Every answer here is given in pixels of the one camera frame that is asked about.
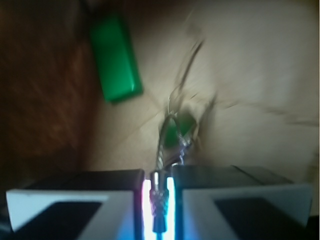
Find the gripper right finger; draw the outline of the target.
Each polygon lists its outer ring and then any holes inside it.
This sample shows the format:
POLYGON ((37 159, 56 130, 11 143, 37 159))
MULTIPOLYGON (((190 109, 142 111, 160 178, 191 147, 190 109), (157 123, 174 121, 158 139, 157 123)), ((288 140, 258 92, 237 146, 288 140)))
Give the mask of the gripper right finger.
POLYGON ((257 166, 175 166, 177 240, 310 240, 313 191, 257 166))

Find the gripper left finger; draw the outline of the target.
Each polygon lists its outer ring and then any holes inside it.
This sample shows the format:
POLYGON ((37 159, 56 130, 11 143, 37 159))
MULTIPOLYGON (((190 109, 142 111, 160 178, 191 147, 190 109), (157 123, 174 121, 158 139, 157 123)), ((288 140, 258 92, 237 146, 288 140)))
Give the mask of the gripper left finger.
POLYGON ((142 169, 52 176, 6 192, 10 240, 141 240, 142 169))

